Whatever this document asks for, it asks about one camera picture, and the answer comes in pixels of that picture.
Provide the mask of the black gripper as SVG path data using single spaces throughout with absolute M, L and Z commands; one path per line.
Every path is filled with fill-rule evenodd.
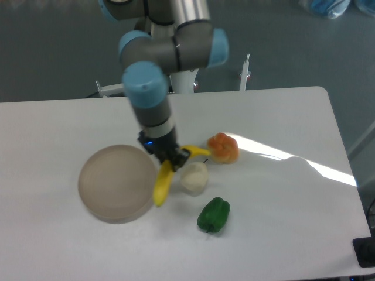
M 190 158 L 190 151 L 179 148 L 175 127 L 162 136 L 152 136 L 151 129 L 151 127 L 145 127 L 143 131 L 140 131 L 137 141 L 148 154 L 155 155 L 161 160 L 168 159 L 172 170 L 177 172 Z

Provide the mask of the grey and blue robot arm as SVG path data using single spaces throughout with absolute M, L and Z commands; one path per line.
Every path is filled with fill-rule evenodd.
M 124 92 L 141 127 L 138 141 L 161 163 L 178 170 L 191 153 L 177 142 L 167 79 L 224 64 L 227 35 L 212 26 L 206 1 L 100 1 L 99 6 L 115 22 L 138 19 L 172 29 L 162 36 L 140 29 L 127 32 L 119 41 L 118 58 Z

